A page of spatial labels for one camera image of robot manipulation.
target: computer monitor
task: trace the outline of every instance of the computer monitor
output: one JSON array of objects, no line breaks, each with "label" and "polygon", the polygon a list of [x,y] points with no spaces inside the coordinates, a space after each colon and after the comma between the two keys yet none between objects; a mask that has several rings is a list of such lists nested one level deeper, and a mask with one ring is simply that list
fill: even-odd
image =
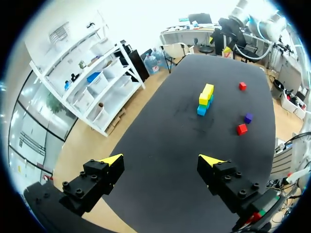
[{"label": "computer monitor", "polygon": [[192,24],[193,21],[197,21],[199,24],[208,24],[212,23],[209,14],[200,13],[200,14],[191,14],[188,16],[189,22]]}]

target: red block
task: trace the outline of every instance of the red block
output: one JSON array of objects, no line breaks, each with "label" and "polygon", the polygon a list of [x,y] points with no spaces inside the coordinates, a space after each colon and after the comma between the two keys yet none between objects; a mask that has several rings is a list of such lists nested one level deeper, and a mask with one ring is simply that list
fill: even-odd
[{"label": "red block", "polygon": [[246,86],[246,84],[245,84],[244,82],[241,82],[241,83],[239,84],[239,89],[240,89],[241,91],[245,91],[246,88],[247,88],[247,86]]},{"label": "red block", "polygon": [[245,134],[247,132],[247,126],[245,124],[239,125],[237,131],[238,135]]}]

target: yellow object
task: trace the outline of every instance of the yellow object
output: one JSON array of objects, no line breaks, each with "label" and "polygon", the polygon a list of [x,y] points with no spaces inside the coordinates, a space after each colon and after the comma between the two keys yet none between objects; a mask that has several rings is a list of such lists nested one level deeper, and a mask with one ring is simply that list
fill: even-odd
[{"label": "yellow object", "polygon": [[109,164],[109,166],[111,166],[120,156],[123,156],[123,154],[117,154],[117,155],[114,155],[114,156],[111,156],[105,159],[101,159],[101,160],[98,160],[98,162],[105,162]]},{"label": "yellow object", "polygon": [[208,94],[201,93],[199,97],[199,104],[207,106],[207,103],[208,103]]},{"label": "yellow object", "polygon": [[228,46],[225,47],[225,49],[224,49],[224,52],[231,52],[231,51],[232,51],[231,48],[229,48]]},{"label": "yellow object", "polygon": [[200,154],[199,156],[201,156],[209,165],[211,165],[211,167],[213,167],[214,164],[216,163],[224,163],[225,161],[219,160],[219,159],[214,159],[212,157]]},{"label": "yellow object", "polygon": [[210,97],[212,96],[213,92],[214,92],[214,85],[207,83],[205,85],[204,90],[203,90],[202,93],[207,94],[208,95],[208,100],[209,100]]}]

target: white storage bin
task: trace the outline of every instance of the white storage bin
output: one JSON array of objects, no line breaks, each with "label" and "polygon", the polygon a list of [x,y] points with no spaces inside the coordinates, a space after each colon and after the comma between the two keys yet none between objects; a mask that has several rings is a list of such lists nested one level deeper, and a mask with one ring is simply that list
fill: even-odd
[{"label": "white storage bin", "polygon": [[108,81],[104,76],[103,72],[101,72],[89,85],[88,87],[92,89],[96,94],[101,93],[105,87],[108,85]]},{"label": "white storage bin", "polygon": [[114,90],[120,95],[128,95],[133,90],[131,76],[122,76],[114,85]]},{"label": "white storage bin", "polygon": [[297,117],[300,119],[305,118],[306,115],[306,104],[299,98],[297,97],[298,104],[300,104],[304,109],[302,109],[299,105],[297,106],[297,109],[294,111]]},{"label": "white storage bin", "polygon": [[97,44],[93,45],[90,50],[96,56],[101,56],[107,53],[109,50],[111,50],[114,46],[115,46],[115,43],[113,43],[112,40],[105,38],[99,41]]},{"label": "white storage bin", "polygon": [[302,110],[299,106],[298,106],[297,109],[294,111],[294,113],[295,113],[296,116],[299,117],[300,119],[305,118],[305,115],[306,115],[306,111]]},{"label": "white storage bin", "polygon": [[81,95],[79,95],[78,99],[74,102],[73,105],[77,107],[81,113],[84,113],[93,101],[94,97],[90,94],[90,92],[86,88],[81,93]]},{"label": "white storage bin", "polygon": [[103,107],[103,109],[96,116],[93,123],[101,129],[107,123],[108,119],[109,119],[109,114],[106,112],[105,108]]},{"label": "white storage bin", "polygon": [[103,73],[107,79],[113,79],[115,76],[120,74],[123,69],[123,65],[120,61],[120,58],[112,60],[112,62],[103,69]]},{"label": "white storage bin", "polygon": [[286,109],[287,111],[291,113],[293,113],[297,109],[297,106],[287,99],[285,91],[283,91],[281,95],[281,105],[282,105],[282,108]]}]

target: power strip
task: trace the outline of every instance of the power strip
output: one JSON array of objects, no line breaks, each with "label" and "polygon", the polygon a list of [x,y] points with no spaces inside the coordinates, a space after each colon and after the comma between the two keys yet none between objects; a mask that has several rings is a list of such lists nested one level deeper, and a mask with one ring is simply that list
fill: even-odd
[{"label": "power strip", "polygon": [[284,148],[285,148],[284,143],[281,143],[280,145],[278,145],[278,147],[276,147],[276,148],[274,149],[274,154],[280,153],[281,151],[284,150]]}]

